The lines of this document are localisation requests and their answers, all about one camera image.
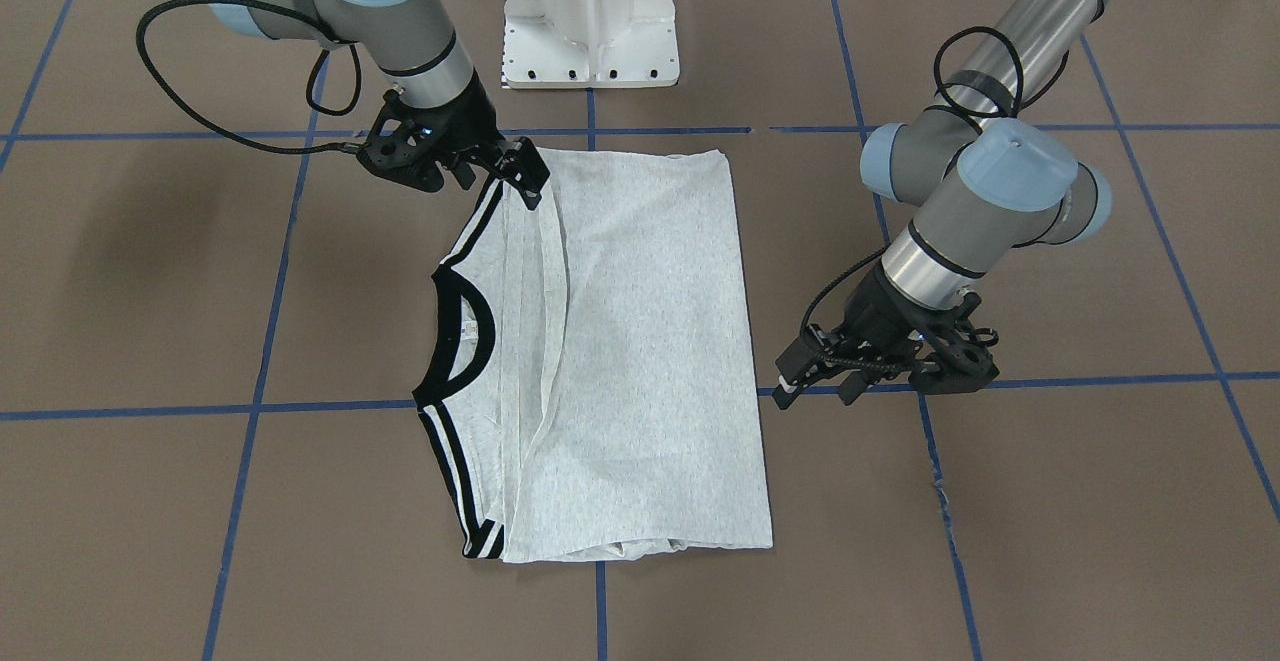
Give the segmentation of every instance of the gray fabric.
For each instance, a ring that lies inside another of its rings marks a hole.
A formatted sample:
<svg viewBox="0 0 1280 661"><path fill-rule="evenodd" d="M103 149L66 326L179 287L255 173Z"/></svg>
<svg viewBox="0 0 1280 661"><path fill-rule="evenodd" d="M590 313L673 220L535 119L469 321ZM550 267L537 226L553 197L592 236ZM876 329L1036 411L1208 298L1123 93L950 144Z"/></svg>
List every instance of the gray fabric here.
<svg viewBox="0 0 1280 661"><path fill-rule="evenodd" d="M443 404L502 560L772 546L727 160L543 155L538 209L504 193L456 265L497 348Z"/></svg>

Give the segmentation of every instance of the folded garment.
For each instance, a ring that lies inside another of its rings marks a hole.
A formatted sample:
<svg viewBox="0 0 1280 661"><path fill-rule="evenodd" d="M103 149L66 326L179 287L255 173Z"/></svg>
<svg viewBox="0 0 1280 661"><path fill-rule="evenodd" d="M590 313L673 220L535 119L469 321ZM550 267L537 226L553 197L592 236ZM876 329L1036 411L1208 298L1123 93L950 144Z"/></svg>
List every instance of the folded garment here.
<svg viewBox="0 0 1280 661"><path fill-rule="evenodd" d="M639 559L773 543L728 161L543 150L490 181L431 275L415 389L463 556Z"/></svg>

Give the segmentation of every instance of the white mounting plate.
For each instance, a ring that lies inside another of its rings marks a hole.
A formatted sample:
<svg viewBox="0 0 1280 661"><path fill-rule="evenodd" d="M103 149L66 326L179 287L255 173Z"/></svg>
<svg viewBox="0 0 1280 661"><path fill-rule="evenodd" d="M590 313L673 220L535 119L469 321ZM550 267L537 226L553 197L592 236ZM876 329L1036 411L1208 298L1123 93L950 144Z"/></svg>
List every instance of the white mounting plate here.
<svg viewBox="0 0 1280 661"><path fill-rule="evenodd" d="M585 44L540 22L507 19L502 46L502 83L508 88L645 88L675 86L680 78L675 20L632 23L600 49L595 69Z"/></svg>

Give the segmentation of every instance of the brown floor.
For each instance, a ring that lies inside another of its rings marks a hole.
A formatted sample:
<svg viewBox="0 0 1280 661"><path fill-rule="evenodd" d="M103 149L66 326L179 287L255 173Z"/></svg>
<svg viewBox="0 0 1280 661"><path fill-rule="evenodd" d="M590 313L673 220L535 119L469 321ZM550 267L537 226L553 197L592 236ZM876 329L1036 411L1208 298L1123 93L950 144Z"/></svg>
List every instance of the brown floor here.
<svg viewBox="0 0 1280 661"><path fill-rule="evenodd" d="M772 551L524 567L462 560L407 401L474 199L210 138L160 1L0 0L0 658L1280 658L1280 0L1114 0L1028 111L1116 210L984 282L993 388L762 400ZM882 242L859 132L1010 1L676 0L680 85L588 95L499 90L502 0L445 0L503 127L728 155L760 386ZM172 20L233 128L372 118Z"/></svg>

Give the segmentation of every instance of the white plastic bracket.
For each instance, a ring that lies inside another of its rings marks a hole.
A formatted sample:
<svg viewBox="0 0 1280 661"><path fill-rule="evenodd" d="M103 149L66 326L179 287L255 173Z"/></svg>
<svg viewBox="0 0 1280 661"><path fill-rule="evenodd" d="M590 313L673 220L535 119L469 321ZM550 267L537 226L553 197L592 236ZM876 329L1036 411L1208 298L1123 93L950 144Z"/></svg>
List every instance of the white plastic bracket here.
<svg viewBox="0 0 1280 661"><path fill-rule="evenodd" d="M502 83L643 88L680 78L672 0L507 0Z"/></svg>

